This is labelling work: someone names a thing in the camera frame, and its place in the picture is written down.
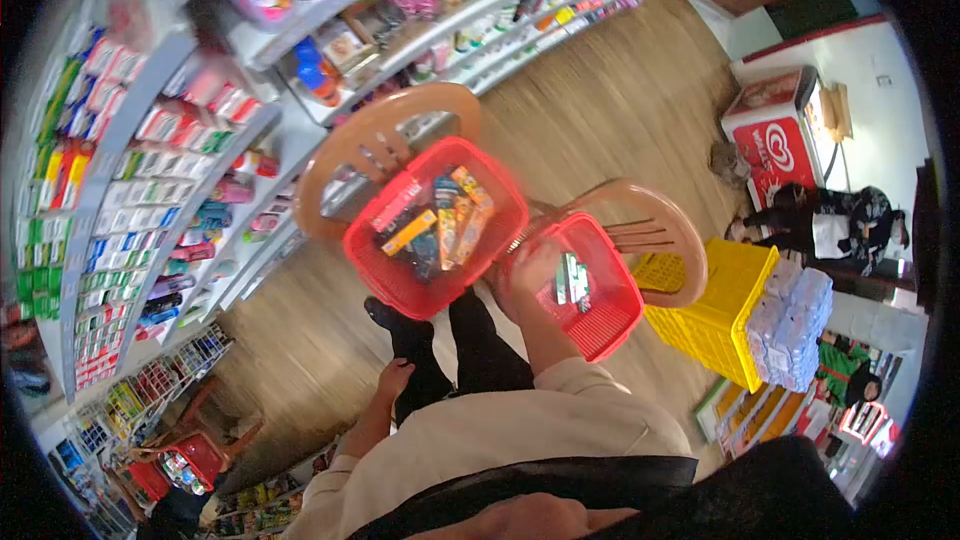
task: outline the yellow crate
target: yellow crate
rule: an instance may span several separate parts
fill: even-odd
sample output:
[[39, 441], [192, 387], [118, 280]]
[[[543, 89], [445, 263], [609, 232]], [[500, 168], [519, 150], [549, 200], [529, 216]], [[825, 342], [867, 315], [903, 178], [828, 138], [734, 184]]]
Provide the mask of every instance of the yellow crate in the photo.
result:
[[[762, 384], [747, 344], [747, 320], [777, 266], [776, 248], [719, 237], [706, 243], [706, 290], [684, 308], [647, 306], [644, 318], [660, 338], [739, 387], [756, 392]], [[684, 282], [676, 255], [646, 255], [633, 269], [641, 288], [673, 292]]]

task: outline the stacked water bottle pack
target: stacked water bottle pack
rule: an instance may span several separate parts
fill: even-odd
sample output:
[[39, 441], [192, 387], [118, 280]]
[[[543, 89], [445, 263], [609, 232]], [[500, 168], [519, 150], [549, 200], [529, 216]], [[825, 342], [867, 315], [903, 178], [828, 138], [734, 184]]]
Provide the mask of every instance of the stacked water bottle pack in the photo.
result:
[[817, 339], [834, 309], [834, 281], [782, 259], [747, 322], [756, 373], [769, 384], [806, 392], [819, 364]]

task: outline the person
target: person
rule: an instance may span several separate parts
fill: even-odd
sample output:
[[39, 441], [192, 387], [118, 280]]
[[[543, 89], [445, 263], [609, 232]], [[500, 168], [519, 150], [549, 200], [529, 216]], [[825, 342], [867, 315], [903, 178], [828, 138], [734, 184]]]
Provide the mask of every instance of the person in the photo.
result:
[[227, 478], [226, 473], [217, 474], [213, 480], [214, 490], [200, 495], [171, 484], [170, 490], [156, 502], [148, 514], [112, 469], [105, 468], [103, 472], [120, 491], [130, 514], [137, 522], [136, 540], [192, 539], [197, 534], [204, 507]]
[[814, 377], [834, 407], [846, 409], [857, 403], [876, 401], [883, 380], [870, 372], [870, 354], [844, 335], [825, 331], [820, 345], [820, 366]]
[[[482, 488], [471, 486], [475, 491], [462, 509], [454, 508], [452, 498], [443, 500], [440, 512], [433, 509], [430, 516], [444, 519], [432, 525], [461, 521], [457, 518], [464, 511], [473, 517], [500, 500], [545, 494], [552, 487], [549, 496], [491, 506], [482, 527], [507, 525], [511, 513], [521, 509], [535, 518], [531, 526], [550, 531], [536, 537], [570, 538], [636, 511], [626, 504], [600, 508], [609, 500], [558, 498], [557, 486], [597, 479], [605, 481], [607, 498], [622, 501], [618, 497], [637, 494], [637, 487], [643, 496], [661, 499], [692, 483], [697, 461], [690, 457], [680, 424], [650, 399], [631, 394], [601, 366], [587, 363], [539, 304], [537, 292], [553, 281], [561, 254], [551, 242], [533, 254], [521, 247], [510, 272], [512, 305], [529, 362], [498, 336], [471, 288], [450, 305], [456, 387], [433, 354], [433, 325], [367, 298], [370, 317], [390, 331], [394, 359], [331, 466], [305, 489], [302, 510], [286, 538], [427, 532], [429, 527], [409, 528], [408, 520], [358, 531], [433, 486], [457, 488], [466, 479]], [[398, 426], [393, 435], [391, 408]], [[616, 475], [627, 481], [613, 482]]]
[[874, 186], [858, 192], [824, 187], [798, 192], [791, 187], [793, 201], [781, 198], [786, 190], [785, 186], [777, 193], [774, 207], [730, 223], [727, 239], [741, 242], [766, 225], [774, 233], [756, 245], [796, 250], [817, 259], [850, 258], [864, 276], [873, 273], [891, 242], [910, 246], [906, 212], [891, 209], [886, 194]]

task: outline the red wall trim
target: red wall trim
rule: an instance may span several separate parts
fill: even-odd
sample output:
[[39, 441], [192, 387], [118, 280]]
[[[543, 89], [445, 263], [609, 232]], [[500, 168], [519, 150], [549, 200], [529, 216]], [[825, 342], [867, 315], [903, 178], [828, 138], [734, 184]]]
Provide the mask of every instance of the red wall trim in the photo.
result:
[[871, 26], [873, 24], [882, 24], [887, 21], [887, 18], [883, 14], [870, 15], [870, 17], [858, 18], [857, 20], [849, 21], [847, 23], [840, 23], [839, 25], [834, 25], [834, 27], [828, 27], [827, 29], [819, 29], [817, 31], [812, 31], [805, 36], [800, 36], [799, 38], [794, 38], [792, 40], [787, 40], [786, 42], [781, 42], [779, 44], [770, 46], [769, 48], [763, 48], [752, 54], [748, 54], [743, 57], [744, 63], [750, 63], [751, 61], [756, 61], [762, 57], [767, 56], [768, 54], [778, 53], [784, 49], [789, 49], [790, 47], [796, 47], [797, 45], [805, 44], [811, 40], [817, 40], [818, 38], [824, 38], [826, 36], [832, 36], [834, 34], [839, 34], [840, 32], [845, 32], [848, 30], [855, 30], [857, 28], [863, 28], [864, 26]]

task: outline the chair backrest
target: chair backrest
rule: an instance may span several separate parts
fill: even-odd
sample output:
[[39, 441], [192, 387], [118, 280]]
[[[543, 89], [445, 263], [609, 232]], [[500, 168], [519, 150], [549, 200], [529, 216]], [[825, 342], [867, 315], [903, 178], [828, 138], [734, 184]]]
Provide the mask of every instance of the chair backrest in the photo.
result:
[[479, 139], [480, 101], [466, 86], [435, 82], [384, 96], [352, 114], [320, 143], [296, 185], [296, 226], [310, 238], [342, 238], [350, 222], [321, 214], [324, 188], [332, 175], [342, 165], [351, 165], [372, 183], [385, 185], [411, 157], [408, 140], [398, 128], [431, 111], [456, 115], [459, 135], [473, 143]]
[[606, 234], [621, 253], [670, 253], [683, 259], [685, 279], [673, 292], [641, 288], [643, 301], [653, 307], [678, 309], [695, 303], [707, 287], [707, 251], [693, 223], [669, 198], [630, 180], [607, 180], [566, 205], [546, 214], [555, 222], [574, 211], [600, 201], [626, 202], [646, 217], [629, 223], [604, 226]]

